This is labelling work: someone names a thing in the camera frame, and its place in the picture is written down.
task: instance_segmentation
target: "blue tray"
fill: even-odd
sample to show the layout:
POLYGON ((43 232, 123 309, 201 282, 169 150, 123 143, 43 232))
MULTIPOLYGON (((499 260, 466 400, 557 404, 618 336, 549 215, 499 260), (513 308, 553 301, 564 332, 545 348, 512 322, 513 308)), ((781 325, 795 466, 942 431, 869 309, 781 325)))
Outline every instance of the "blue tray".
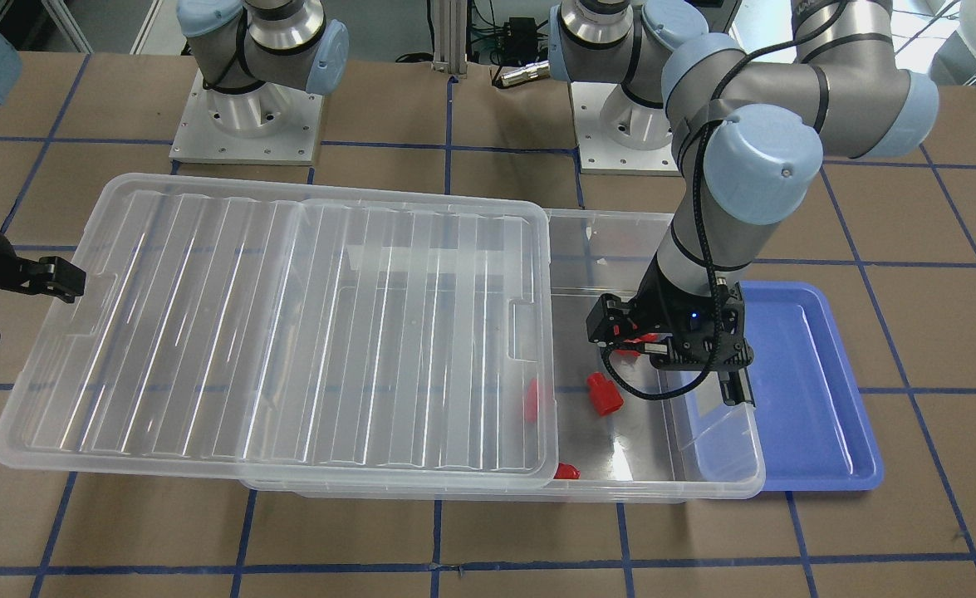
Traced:
POLYGON ((883 479, 826 297, 799 282, 743 282, 750 386, 766 491, 867 491, 883 479))

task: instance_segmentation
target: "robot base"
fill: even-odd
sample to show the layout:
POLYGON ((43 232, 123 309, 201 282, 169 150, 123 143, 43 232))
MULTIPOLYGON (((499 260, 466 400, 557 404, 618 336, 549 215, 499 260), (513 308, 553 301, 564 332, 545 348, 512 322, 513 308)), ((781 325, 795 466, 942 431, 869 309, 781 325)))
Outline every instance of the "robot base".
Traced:
POLYGON ((580 148, 580 171, 586 174, 654 174, 678 177, 673 146, 636 150, 621 146, 606 133, 601 109, 616 84, 572 82, 572 124, 580 148))
POLYGON ((169 148, 171 159, 191 164, 313 166, 325 98, 279 86, 291 102, 290 120, 272 135, 237 137, 212 122, 203 82, 203 75, 196 72, 174 144, 169 148))

